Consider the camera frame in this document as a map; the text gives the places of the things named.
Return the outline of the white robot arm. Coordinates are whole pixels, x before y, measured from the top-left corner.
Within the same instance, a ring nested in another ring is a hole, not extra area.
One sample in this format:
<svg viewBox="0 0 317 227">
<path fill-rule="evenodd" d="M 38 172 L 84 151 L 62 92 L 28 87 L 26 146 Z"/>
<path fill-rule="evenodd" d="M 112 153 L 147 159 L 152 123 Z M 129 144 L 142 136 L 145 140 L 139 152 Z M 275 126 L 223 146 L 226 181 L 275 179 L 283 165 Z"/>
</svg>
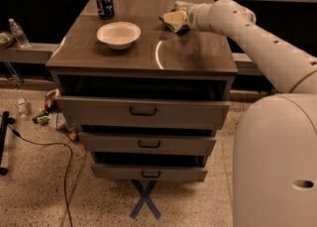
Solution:
<svg viewBox="0 0 317 227">
<path fill-rule="evenodd" d="M 317 62 L 233 0 L 193 4 L 192 30 L 233 40 L 276 89 L 243 114 L 233 155 L 234 227 L 317 227 Z"/>
</svg>

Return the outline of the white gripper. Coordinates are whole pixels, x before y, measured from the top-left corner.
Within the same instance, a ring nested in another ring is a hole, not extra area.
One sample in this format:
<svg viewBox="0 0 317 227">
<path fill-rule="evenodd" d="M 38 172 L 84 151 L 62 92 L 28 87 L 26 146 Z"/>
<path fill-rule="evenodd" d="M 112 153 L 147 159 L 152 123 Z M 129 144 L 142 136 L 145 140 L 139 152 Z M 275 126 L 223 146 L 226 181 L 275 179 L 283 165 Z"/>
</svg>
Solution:
<svg viewBox="0 0 317 227">
<path fill-rule="evenodd" d="M 182 27 L 186 23 L 192 30 L 197 31 L 210 31 L 209 12 L 211 9 L 210 4 L 196 4 L 188 10 L 188 16 L 185 11 L 175 11 L 163 15 L 166 23 L 174 27 Z"/>
</svg>

